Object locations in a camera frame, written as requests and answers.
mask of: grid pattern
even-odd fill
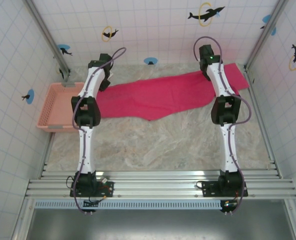
[[[276,27],[277,34],[270,36],[251,72],[278,166],[296,186],[296,70],[289,69],[291,47],[296,46],[296,1],[286,6]]]
[[[0,0],[0,239],[12,236],[48,133],[36,128],[56,62],[21,0]],[[28,105],[21,96],[34,89]]]
[[[98,59],[100,53],[112,54],[120,47],[127,47],[126,54],[118,60],[120,64],[144,64],[147,57],[155,57],[159,63],[193,62],[192,47],[201,36],[211,36],[220,42],[225,63],[245,64],[263,31],[263,18],[271,14],[277,0],[209,0],[211,8],[225,8],[220,17],[214,16],[205,27],[199,25],[198,19],[187,19],[190,13],[199,15],[205,2],[201,0],[34,2],[55,42],[70,46],[73,56],[64,54],[66,62],[77,67]],[[208,8],[203,6],[200,15]],[[118,32],[104,42],[102,32],[107,26]]]

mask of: pink plastic basket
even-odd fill
[[[52,83],[43,103],[37,128],[46,132],[75,132],[72,125],[72,97],[83,89],[83,82]]]

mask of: marble surface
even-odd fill
[[[111,85],[198,71],[196,63],[124,65],[112,69]],[[87,68],[71,73],[70,81],[85,81]],[[247,89],[240,91],[251,102]],[[147,121],[137,117],[103,118],[96,127],[94,156],[100,171],[218,170],[220,132],[211,120],[213,102],[207,106]],[[241,104],[238,120],[248,116]],[[269,157],[255,115],[236,126],[237,159],[243,169],[266,169]],[[77,133],[56,133],[48,171],[75,171],[79,160]]]

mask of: pink towel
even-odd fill
[[[236,64],[225,65],[224,71],[236,93],[249,87]],[[104,92],[98,92],[97,103],[103,118],[157,120],[203,107],[211,103],[215,96],[212,83],[201,71],[196,71],[111,86]]]

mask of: vent grille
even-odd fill
[[[84,200],[78,200],[83,206]],[[76,209],[73,199],[49,200],[35,202],[36,209]],[[220,200],[104,200],[98,206],[82,207],[83,209],[125,209],[125,210],[218,210]]]

